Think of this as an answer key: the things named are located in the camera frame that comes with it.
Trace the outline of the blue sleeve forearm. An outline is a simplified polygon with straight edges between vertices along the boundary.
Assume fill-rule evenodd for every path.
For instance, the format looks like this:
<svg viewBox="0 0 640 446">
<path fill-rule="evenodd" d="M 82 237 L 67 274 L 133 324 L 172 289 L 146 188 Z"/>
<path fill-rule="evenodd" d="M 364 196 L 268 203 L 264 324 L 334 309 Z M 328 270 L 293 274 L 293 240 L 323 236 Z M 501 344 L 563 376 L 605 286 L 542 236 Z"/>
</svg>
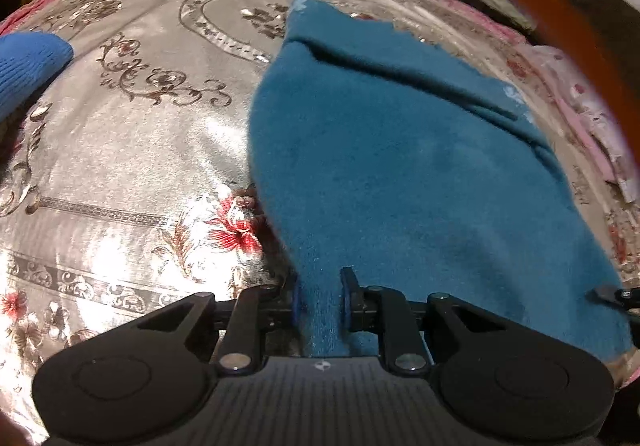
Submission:
<svg viewBox="0 0 640 446">
<path fill-rule="evenodd" d="M 23 105 L 74 57 L 70 43 L 47 32 L 1 37 L 1 120 Z"/>
</svg>

